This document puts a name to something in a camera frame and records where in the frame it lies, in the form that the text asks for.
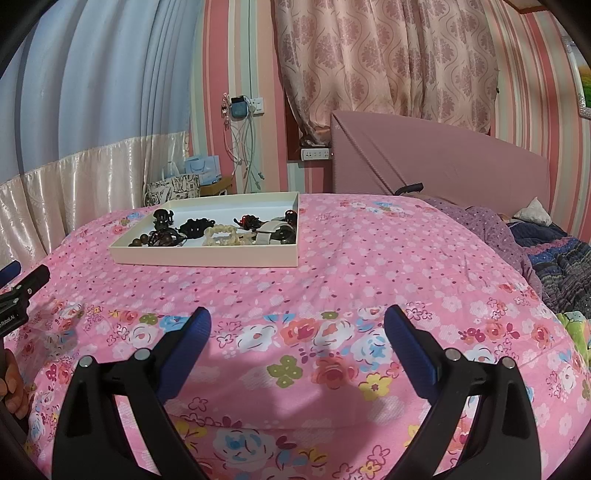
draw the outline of metal screw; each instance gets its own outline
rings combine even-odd
[[[445,350],[445,356],[452,362],[457,362],[460,358],[462,358],[460,351],[456,350],[455,348],[448,348]]]
[[[92,364],[92,357],[90,355],[86,355],[83,356],[80,361],[78,362],[78,365],[80,365],[83,368],[89,367]]]
[[[510,356],[503,357],[501,363],[505,368],[515,368],[515,360],[513,360]]]
[[[136,360],[147,360],[150,358],[152,352],[150,352],[147,348],[140,348],[137,352],[134,353],[134,358]]]

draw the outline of cable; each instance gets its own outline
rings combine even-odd
[[[248,113],[239,128],[236,128],[234,125],[232,125],[230,121],[231,99],[227,93],[224,94],[222,101],[222,118],[224,120],[224,146],[226,148],[226,152],[230,155],[234,163],[234,171],[232,172],[232,176],[234,177],[236,175],[238,166],[243,164],[245,165],[245,172],[242,177],[244,179],[243,193],[246,193],[248,190],[249,182],[253,182],[256,188],[261,190],[261,184],[259,183],[257,176],[259,179],[265,180],[265,176],[254,164],[254,156],[256,151],[256,125],[254,124],[255,107],[249,97],[245,96],[245,100],[248,106]],[[228,145],[226,130],[230,130],[233,148]]]
[[[248,84],[252,98],[252,55],[251,55],[251,0],[248,0]]]

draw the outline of power outlet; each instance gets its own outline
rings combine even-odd
[[[252,98],[251,105],[254,107],[254,115],[262,115],[265,113],[265,104],[263,103],[262,97]]]
[[[300,155],[301,155],[302,161],[330,160],[330,149],[329,148],[302,148]]]

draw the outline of polka dot blanket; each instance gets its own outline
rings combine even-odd
[[[149,209],[91,222],[44,260],[51,281],[7,344],[34,397],[26,448],[45,473],[77,360],[127,359],[203,306],[211,338],[165,408],[212,479],[380,480],[428,412],[385,338],[392,304],[443,348],[518,362],[543,477],[552,473],[591,418],[591,390],[571,339],[524,278],[420,200],[318,194],[300,206],[298,268],[115,264],[108,246]],[[440,469],[457,461],[475,407]],[[154,469],[129,404],[119,408],[138,462]]]

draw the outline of pink curtain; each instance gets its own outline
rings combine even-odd
[[[333,110],[489,131],[498,70],[480,0],[275,1],[284,87],[306,143],[329,143]]]

